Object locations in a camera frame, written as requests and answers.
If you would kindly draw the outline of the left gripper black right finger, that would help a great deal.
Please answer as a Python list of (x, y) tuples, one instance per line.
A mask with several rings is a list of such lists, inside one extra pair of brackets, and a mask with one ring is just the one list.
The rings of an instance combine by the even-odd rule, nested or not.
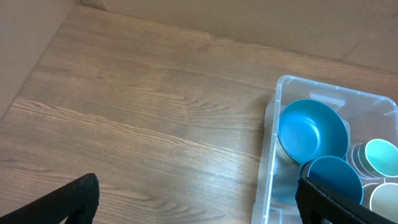
[(303, 224), (395, 224), (307, 177), (298, 180), (295, 200)]

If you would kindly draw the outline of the tall beige cup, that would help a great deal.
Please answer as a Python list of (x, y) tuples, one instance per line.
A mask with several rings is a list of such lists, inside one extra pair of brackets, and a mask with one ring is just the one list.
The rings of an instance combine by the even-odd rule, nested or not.
[(370, 198), (376, 187), (379, 186), (379, 183), (370, 183), (363, 186), (364, 190), (364, 198), (362, 202), (362, 206), (366, 208), (370, 208)]
[(376, 184), (371, 188), (369, 208), (374, 213), (397, 223), (397, 184)]

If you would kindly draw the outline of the cream bowl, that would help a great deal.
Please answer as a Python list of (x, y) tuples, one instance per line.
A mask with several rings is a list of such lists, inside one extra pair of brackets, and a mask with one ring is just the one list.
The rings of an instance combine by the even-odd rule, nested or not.
[(285, 151), (285, 149), (282, 146), (282, 143), (279, 139), (279, 137), (276, 137), (276, 152), (277, 155), (280, 157), (280, 159), (290, 165), (290, 166), (298, 166), (299, 163), (297, 163), (295, 160), (293, 160)]

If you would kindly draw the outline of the blue bowl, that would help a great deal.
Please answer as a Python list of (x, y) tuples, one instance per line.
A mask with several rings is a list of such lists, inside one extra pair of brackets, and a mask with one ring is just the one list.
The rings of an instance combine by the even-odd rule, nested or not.
[(299, 166), (323, 156), (344, 158), (349, 131), (341, 116), (321, 101), (301, 99), (287, 105), (277, 123), (286, 153)]

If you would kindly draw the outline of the small light blue cup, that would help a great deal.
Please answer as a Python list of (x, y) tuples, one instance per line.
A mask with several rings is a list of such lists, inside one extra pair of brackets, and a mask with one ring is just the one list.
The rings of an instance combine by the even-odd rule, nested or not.
[(354, 147), (350, 147), (349, 149), (348, 149), (348, 151), (347, 151), (347, 153), (346, 153), (346, 157), (345, 157), (345, 159), (346, 159), (346, 162), (349, 164), (349, 165), (353, 165), (353, 149), (354, 149)]

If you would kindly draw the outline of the small grey cup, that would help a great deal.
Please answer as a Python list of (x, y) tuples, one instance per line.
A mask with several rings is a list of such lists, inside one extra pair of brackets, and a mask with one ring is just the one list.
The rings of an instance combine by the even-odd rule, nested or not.
[(351, 160), (353, 163), (353, 167), (356, 169), (358, 174), (363, 178), (363, 179), (371, 179), (367, 171), (364, 169), (363, 165), (361, 164), (361, 161), (359, 160), (358, 156), (358, 149), (359, 149), (359, 144), (355, 145), (352, 147), (351, 150)]

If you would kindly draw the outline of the small mint green cup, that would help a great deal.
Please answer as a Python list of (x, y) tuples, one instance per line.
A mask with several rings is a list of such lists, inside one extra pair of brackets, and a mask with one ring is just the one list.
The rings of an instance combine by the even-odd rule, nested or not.
[(367, 174), (376, 178), (397, 177), (397, 147), (384, 139), (359, 144), (358, 159)]

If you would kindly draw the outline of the tall dark blue cup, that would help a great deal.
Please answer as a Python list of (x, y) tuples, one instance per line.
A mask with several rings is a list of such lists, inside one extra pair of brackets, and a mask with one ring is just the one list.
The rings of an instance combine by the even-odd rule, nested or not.
[(358, 204), (363, 202), (361, 178), (353, 167), (339, 157), (323, 156), (307, 162), (299, 177), (309, 177)]

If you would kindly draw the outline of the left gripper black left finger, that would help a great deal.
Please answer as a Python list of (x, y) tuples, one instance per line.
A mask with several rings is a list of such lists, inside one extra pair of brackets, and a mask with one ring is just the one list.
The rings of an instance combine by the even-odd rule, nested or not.
[(97, 176), (89, 173), (1, 217), (1, 223), (93, 223), (100, 199)]

